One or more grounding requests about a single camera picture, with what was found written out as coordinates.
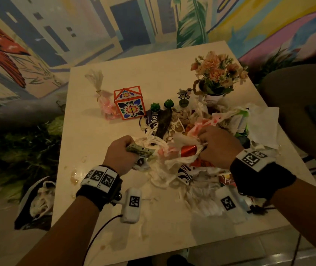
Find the person's right hand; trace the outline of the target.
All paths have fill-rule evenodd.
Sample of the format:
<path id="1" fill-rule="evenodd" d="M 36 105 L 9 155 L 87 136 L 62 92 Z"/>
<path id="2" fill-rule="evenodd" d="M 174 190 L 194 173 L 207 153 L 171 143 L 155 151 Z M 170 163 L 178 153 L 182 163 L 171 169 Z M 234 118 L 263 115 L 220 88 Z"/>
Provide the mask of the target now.
<path id="1" fill-rule="evenodd" d="M 244 147 L 237 138 L 228 131 L 213 126 L 213 161 L 208 162 L 220 169 L 229 170 L 236 156 L 243 150 Z"/>

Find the person's left hand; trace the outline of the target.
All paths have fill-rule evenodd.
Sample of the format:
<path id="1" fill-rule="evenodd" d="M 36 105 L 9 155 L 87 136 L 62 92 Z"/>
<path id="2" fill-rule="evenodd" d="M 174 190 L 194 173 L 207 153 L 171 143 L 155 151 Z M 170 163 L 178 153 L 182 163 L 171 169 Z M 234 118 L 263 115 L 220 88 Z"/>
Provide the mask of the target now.
<path id="1" fill-rule="evenodd" d="M 123 141 L 122 137 L 113 141 L 107 149 L 103 166 L 112 168 L 120 177 L 127 174 L 133 165 L 125 165 L 122 159 Z"/>

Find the white and pink plastic bag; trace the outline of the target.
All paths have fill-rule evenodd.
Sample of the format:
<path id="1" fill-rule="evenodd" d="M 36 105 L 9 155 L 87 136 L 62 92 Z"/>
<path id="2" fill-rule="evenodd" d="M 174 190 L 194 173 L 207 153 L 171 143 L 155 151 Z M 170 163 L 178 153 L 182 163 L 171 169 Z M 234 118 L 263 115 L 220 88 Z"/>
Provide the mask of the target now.
<path id="1" fill-rule="evenodd" d="M 195 167 L 213 167 L 210 162 L 204 161 L 198 157 L 200 152 L 204 149 L 205 144 L 201 143 L 198 138 L 199 132 L 203 127 L 216 126 L 228 131 L 235 138 L 246 139 L 246 148 L 249 148 L 247 120 L 249 116 L 248 108 L 235 108 L 226 112 L 213 113 L 209 118 L 197 118 L 194 123 L 187 125 L 187 134 L 175 134 L 173 136 L 174 142 L 169 147 L 165 157 L 168 160 L 182 159 L 181 163 L 195 166 Z M 190 157 L 179 157 L 178 152 L 184 145 L 197 145 L 197 153 Z"/>

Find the greenish paper wrapper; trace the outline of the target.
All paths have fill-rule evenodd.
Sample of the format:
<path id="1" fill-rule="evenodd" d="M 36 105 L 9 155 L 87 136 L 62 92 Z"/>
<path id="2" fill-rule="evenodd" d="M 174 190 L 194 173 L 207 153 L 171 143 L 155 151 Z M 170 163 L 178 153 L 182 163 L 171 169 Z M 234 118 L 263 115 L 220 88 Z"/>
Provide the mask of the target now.
<path id="1" fill-rule="evenodd" d="M 140 157 L 149 158 L 155 152 L 155 149 L 140 146 L 136 143 L 131 143 L 126 147 L 127 152 L 137 154 Z"/>

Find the person's right forearm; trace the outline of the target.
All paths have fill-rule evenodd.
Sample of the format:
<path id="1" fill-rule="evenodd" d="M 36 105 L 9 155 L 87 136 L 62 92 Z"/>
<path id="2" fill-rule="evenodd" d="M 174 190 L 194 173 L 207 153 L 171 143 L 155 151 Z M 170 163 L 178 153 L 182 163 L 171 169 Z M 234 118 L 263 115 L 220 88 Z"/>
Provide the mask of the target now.
<path id="1" fill-rule="evenodd" d="M 297 178 L 292 185 L 277 190 L 271 203 L 316 247 L 316 186 Z"/>

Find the person's left forearm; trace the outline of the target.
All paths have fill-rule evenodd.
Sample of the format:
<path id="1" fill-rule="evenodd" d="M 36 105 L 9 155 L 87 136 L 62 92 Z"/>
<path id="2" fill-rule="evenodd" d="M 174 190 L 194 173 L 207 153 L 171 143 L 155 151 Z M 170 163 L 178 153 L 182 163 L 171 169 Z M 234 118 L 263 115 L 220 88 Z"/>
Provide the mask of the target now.
<path id="1" fill-rule="evenodd" d="M 77 197 L 16 266 L 82 266 L 98 216 L 95 204 Z"/>

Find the red drink can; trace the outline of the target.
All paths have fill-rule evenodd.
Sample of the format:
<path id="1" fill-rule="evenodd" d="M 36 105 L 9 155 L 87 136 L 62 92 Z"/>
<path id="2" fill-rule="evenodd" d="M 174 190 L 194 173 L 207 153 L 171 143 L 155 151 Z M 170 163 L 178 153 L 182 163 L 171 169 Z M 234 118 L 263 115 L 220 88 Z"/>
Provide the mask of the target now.
<path id="1" fill-rule="evenodd" d="M 197 145 L 184 145 L 180 148 L 178 152 L 179 157 L 190 157 L 197 153 Z"/>

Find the brown patterned paper wrapper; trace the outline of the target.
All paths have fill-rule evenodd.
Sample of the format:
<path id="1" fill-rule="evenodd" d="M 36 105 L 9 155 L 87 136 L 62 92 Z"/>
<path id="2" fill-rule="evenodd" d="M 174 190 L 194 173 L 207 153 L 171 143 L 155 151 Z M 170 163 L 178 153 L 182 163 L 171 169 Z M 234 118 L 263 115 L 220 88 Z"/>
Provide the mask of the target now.
<path id="1" fill-rule="evenodd" d="M 168 134 L 172 137 L 176 133 L 184 133 L 189 124 L 189 113 L 187 111 L 173 110 L 172 119 L 168 127 Z"/>

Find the dark snack packet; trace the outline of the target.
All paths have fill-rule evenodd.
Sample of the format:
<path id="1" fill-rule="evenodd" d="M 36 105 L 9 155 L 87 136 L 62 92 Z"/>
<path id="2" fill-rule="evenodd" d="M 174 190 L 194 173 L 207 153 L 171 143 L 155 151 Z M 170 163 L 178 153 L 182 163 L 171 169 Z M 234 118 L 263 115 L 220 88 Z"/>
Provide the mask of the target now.
<path id="1" fill-rule="evenodd" d="M 153 135 L 160 139 L 164 139 L 168 132 L 173 115 L 172 108 L 159 110 L 158 112 L 147 111 L 146 116 L 139 120 L 139 126 L 146 135 Z"/>

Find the floral house-shaped box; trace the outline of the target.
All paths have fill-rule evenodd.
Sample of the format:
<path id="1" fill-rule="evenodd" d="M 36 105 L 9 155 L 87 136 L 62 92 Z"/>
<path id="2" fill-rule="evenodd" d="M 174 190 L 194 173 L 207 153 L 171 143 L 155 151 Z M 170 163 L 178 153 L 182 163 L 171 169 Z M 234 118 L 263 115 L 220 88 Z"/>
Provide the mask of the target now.
<path id="1" fill-rule="evenodd" d="M 114 90 L 114 103 L 122 120 L 146 116 L 146 109 L 140 86 Z"/>

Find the clear pink cellophane gift bag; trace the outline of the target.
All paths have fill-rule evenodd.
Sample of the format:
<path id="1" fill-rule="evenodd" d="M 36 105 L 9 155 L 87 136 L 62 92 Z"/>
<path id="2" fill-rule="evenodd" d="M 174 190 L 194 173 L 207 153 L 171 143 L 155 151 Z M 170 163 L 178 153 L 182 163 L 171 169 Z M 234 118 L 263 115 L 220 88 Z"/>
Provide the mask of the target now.
<path id="1" fill-rule="evenodd" d="M 106 120 L 115 120 L 120 117 L 115 103 L 111 100 L 112 93 L 102 89 L 103 74 L 101 70 L 90 70 L 85 74 L 85 78 L 90 81 L 96 91 L 97 101 L 100 107 L 100 112 Z"/>

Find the small cow figurine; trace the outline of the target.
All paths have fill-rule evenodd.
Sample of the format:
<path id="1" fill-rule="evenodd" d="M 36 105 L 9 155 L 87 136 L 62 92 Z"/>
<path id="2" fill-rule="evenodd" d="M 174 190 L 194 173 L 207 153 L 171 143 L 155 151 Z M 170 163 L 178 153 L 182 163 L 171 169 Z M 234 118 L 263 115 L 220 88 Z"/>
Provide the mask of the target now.
<path id="1" fill-rule="evenodd" d="M 182 90 L 179 89 L 178 91 L 178 98 L 180 100 L 188 100 L 189 98 L 191 98 L 191 93 L 193 92 L 193 89 L 188 88 L 187 90 Z"/>

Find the red snack wrapper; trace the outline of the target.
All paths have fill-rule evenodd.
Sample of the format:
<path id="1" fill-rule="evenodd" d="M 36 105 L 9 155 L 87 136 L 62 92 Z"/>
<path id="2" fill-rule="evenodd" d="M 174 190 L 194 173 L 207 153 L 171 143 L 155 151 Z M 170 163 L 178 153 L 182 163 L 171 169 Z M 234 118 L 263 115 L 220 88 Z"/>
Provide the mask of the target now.
<path id="1" fill-rule="evenodd" d="M 228 173 L 222 173 L 218 175 L 218 180 L 221 186 L 233 186 L 236 187 L 236 183 L 234 181 L 233 175 L 228 172 Z"/>

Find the pile of white plastic litter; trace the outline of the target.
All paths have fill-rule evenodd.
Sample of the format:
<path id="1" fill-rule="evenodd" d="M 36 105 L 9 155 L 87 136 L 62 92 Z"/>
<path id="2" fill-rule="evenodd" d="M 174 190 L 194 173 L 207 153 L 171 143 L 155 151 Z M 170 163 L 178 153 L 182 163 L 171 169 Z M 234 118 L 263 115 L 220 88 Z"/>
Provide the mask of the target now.
<path id="1" fill-rule="evenodd" d="M 180 199 L 188 208 L 202 216 L 221 216 L 225 212 L 215 191 L 223 187 L 218 175 L 228 173 L 228 170 L 190 166 L 181 163 L 180 158 L 168 160 L 165 154 L 174 142 L 173 138 L 166 142 L 147 135 L 134 140 L 140 146 L 155 149 L 154 154 L 147 159 L 148 169 L 144 171 L 153 186 L 162 189 L 177 188 Z"/>

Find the white paper tissue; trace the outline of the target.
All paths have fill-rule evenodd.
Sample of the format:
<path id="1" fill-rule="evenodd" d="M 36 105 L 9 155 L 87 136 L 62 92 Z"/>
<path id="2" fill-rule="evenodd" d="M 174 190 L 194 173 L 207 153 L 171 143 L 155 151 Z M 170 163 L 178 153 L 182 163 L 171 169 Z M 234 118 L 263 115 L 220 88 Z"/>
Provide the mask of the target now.
<path id="1" fill-rule="evenodd" d="M 279 119 L 278 107 L 262 107 L 248 103 L 247 120 L 248 138 L 257 145 L 278 149 L 277 130 Z"/>

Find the pink flowers in white pot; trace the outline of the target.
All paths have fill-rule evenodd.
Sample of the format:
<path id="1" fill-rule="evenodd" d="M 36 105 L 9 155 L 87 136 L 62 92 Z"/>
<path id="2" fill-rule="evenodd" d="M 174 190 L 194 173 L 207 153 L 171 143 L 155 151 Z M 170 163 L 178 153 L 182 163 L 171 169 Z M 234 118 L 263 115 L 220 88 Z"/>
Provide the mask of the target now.
<path id="1" fill-rule="evenodd" d="M 235 84 L 242 85 L 247 80 L 248 69 L 225 53 L 210 51 L 206 56 L 197 56 L 191 65 L 191 71 L 197 78 L 192 91 L 204 98 L 208 107 L 213 107 L 234 91 Z"/>

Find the green grass-like plant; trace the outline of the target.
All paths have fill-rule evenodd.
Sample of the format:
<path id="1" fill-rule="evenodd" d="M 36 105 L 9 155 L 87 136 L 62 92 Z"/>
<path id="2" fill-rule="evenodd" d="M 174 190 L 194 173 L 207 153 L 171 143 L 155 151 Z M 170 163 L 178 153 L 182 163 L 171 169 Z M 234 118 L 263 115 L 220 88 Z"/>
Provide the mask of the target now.
<path id="1" fill-rule="evenodd" d="M 296 56 L 293 53 L 285 53 L 286 50 L 279 48 L 267 60 L 249 67 L 249 78 L 256 87 L 271 72 L 293 66 Z"/>

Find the dark round chair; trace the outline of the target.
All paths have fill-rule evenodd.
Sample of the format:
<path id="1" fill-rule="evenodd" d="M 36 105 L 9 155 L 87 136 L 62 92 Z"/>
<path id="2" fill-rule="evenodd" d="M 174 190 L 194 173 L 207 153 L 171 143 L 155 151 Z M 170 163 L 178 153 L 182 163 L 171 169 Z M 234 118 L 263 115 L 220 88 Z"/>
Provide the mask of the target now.
<path id="1" fill-rule="evenodd" d="M 258 91 L 266 104 L 278 107 L 279 124 L 289 139 L 316 161 L 316 64 L 282 68 L 262 79 Z M 311 169 L 316 175 L 316 168 Z"/>

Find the green leafy floor plants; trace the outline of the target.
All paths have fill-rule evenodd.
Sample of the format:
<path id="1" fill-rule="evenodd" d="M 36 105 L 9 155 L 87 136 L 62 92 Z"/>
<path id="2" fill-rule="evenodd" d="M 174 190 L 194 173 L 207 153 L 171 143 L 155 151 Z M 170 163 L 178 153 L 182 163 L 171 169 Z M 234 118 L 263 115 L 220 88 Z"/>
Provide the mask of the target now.
<path id="1" fill-rule="evenodd" d="M 0 132 L 0 197 L 19 203 L 36 181 L 56 176 L 64 116 L 32 127 Z"/>

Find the black trash bag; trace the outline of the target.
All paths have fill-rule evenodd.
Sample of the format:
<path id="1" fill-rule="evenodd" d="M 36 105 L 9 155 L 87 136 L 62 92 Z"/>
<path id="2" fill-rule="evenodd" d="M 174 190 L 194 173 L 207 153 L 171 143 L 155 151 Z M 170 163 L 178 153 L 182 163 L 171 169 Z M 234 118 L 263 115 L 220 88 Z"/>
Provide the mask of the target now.
<path id="1" fill-rule="evenodd" d="M 56 189 L 56 175 L 44 177 L 25 188 L 18 214 L 14 221 L 14 230 L 51 228 Z"/>

